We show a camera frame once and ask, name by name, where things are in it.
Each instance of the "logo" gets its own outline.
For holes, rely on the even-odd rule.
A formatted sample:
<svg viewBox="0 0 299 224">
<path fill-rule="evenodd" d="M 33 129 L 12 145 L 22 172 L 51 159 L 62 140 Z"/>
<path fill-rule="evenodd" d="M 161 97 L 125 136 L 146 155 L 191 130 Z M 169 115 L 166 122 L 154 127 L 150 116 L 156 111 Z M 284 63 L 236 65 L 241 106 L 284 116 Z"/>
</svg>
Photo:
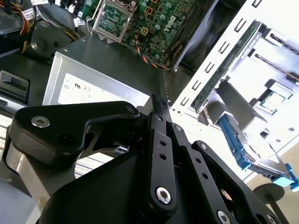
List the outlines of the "logo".
<svg viewBox="0 0 299 224">
<path fill-rule="evenodd" d="M 173 22 L 176 20 L 177 18 L 175 16 L 171 16 L 170 20 L 168 21 L 168 24 L 166 25 L 164 31 L 169 31 L 169 29 L 172 27 Z"/>
</svg>

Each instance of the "screw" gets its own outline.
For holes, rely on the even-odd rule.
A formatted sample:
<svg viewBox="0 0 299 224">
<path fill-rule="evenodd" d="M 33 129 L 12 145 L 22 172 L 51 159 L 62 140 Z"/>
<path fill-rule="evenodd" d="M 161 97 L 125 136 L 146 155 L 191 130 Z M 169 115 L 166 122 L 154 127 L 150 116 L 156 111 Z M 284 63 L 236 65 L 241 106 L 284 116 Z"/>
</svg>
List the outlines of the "screw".
<svg viewBox="0 0 299 224">
<path fill-rule="evenodd" d="M 49 119 L 42 117 L 42 116 L 35 116 L 31 119 L 31 123 L 33 126 L 35 127 L 40 127 L 40 128 L 44 128 L 44 127 L 48 127 L 50 126 L 50 121 Z"/>
<path fill-rule="evenodd" d="M 159 201 L 162 202 L 163 204 L 169 204 L 171 201 L 170 193 L 165 188 L 162 187 L 157 188 L 156 196 L 159 199 Z"/>
<path fill-rule="evenodd" d="M 178 126 L 178 125 L 175 125 L 175 128 L 176 128 L 179 132 L 182 131 L 182 128 L 181 128 L 180 126 Z"/>
<path fill-rule="evenodd" d="M 127 110 L 131 113 L 135 113 L 135 110 L 131 106 L 127 106 Z"/>
<path fill-rule="evenodd" d="M 277 224 L 277 222 L 273 219 L 273 217 L 271 215 L 267 215 L 267 217 L 272 224 Z"/>
<path fill-rule="evenodd" d="M 230 224 L 228 216 L 223 211 L 219 210 L 217 216 L 222 224 Z"/>
<path fill-rule="evenodd" d="M 163 119 L 159 116 L 159 115 L 157 115 L 157 114 L 155 114 L 155 117 L 159 120 L 159 121 L 162 121 Z"/>
<path fill-rule="evenodd" d="M 202 147 L 202 149 L 207 150 L 207 147 L 204 143 L 201 143 L 200 146 Z"/>
</svg>

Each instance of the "sticker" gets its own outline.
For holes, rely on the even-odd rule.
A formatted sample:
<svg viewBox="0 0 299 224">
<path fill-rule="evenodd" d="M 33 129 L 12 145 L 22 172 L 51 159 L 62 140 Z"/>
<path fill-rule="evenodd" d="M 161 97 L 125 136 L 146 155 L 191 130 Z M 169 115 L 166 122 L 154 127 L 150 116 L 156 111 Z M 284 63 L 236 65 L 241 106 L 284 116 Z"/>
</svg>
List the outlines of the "sticker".
<svg viewBox="0 0 299 224">
<path fill-rule="evenodd" d="M 70 13 L 74 13 L 75 8 L 76 8 L 76 5 L 71 4 L 71 5 L 69 6 L 69 8 L 68 8 L 68 11 L 69 11 Z"/>
<path fill-rule="evenodd" d="M 27 9 L 25 11 L 22 11 L 23 16 L 26 20 L 31 20 L 35 18 L 35 12 L 33 8 Z"/>
<path fill-rule="evenodd" d="M 82 18 L 82 16 L 83 16 L 83 12 L 78 12 L 78 17 L 80 17 L 80 18 Z"/>
<path fill-rule="evenodd" d="M 33 6 L 48 4 L 48 0 L 31 0 Z"/>
<path fill-rule="evenodd" d="M 82 26 L 85 25 L 85 21 L 77 17 L 76 19 L 74 19 L 74 24 L 75 27 Z"/>
<path fill-rule="evenodd" d="M 65 74 L 58 98 L 59 104 L 81 104 L 109 101 L 124 101 L 124 99 L 69 73 Z"/>
<path fill-rule="evenodd" d="M 55 0 L 55 5 L 57 5 L 57 6 L 61 6 L 61 2 L 60 2 L 60 0 Z"/>
</svg>

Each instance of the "green circuit board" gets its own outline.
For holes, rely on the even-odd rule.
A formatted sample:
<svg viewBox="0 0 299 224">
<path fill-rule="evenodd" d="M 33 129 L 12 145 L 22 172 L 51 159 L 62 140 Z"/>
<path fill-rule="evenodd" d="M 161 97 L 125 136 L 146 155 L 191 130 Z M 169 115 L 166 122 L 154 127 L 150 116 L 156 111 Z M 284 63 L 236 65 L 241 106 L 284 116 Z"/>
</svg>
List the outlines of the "green circuit board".
<svg viewBox="0 0 299 224">
<path fill-rule="evenodd" d="M 78 12 L 78 17 L 84 20 L 92 18 L 98 6 L 98 3 L 99 0 L 85 0 L 83 6 L 80 8 L 80 11 Z"/>
<path fill-rule="evenodd" d="M 118 37 L 128 16 L 109 2 L 105 2 L 99 28 Z M 85 0 L 78 16 L 85 20 L 92 17 L 98 3 L 99 0 Z M 138 34 L 141 52 L 148 59 L 165 65 L 167 52 L 175 44 L 194 4 L 195 0 L 138 0 L 122 44 L 135 47 L 135 34 Z"/>
<path fill-rule="evenodd" d="M 128 16 L 121 10 L 110 5 L 105 5 L 99 28 L 119 37 L 127 21 Z"/>
<path fill-rule="evenodd" d="M 138 0 L 122 42 L 134 47 L 134 36 L 139 34 L 141 52 L 166 64 L 167 51 L 194 4 L 195 0 Z"/>
</svg>

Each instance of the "capacitor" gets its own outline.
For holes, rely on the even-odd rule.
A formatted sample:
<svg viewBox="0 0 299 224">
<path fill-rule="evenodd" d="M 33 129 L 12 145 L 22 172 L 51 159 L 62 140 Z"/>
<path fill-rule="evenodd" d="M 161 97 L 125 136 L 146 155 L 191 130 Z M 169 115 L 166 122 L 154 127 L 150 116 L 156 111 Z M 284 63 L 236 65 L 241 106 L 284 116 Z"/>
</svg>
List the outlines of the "capacitor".
<svg viewBox="0 0 299 224">
<path fill-rule="evenodd" d="M 167 8 L 171 8 L 171 7 L 172 7 L 172 4 L 171 4 L 170 2 L 168 2 L 168 3 L 166 4 L 166 7 L 167 7 Z"/>
</svg>

